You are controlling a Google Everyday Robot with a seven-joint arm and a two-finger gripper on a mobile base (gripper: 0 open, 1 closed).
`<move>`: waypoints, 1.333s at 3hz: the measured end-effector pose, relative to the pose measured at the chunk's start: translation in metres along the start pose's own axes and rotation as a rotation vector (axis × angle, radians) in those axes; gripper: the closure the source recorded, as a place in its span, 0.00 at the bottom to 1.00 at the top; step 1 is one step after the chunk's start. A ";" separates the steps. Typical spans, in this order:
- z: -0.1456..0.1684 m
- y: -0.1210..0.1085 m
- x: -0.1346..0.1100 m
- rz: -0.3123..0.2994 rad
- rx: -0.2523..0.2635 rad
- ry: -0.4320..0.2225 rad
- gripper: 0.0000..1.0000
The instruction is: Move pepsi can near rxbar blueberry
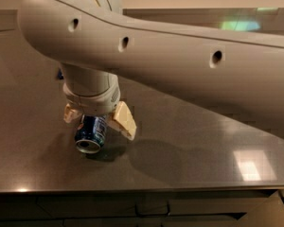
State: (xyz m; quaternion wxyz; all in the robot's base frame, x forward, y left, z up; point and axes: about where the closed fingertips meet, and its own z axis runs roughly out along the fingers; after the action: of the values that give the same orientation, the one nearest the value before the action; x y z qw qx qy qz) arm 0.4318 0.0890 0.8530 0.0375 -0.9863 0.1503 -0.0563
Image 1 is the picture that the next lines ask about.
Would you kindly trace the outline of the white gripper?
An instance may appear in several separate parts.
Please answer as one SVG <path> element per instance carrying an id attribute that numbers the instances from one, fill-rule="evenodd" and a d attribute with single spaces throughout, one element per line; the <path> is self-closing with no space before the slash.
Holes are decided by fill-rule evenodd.
<path id="1" fill-rule="evenodd" d="M 64 107 L 63 120 L 69 124 L 82 114 L 100 116 L 110 114 L 108 126 L 133 140 L 136 124 L 124 101 L 120 100 L 117 75 L 96 69 L 84 69 L 70 64 L 61 64 L 64 78 L 63 91 L 68 100 Z"/>

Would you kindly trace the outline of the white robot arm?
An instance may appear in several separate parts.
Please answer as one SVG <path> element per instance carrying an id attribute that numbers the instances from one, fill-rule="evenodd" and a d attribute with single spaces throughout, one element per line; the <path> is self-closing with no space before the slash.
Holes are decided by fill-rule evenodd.
<path id="1" fill-rule="evenodd" d="M 66 119 L 112 113 L 123 77 L 284 139 L 284 36 L 138 20 L 120 0 L 24 0 L 18 25 L 60 63 Z"/>

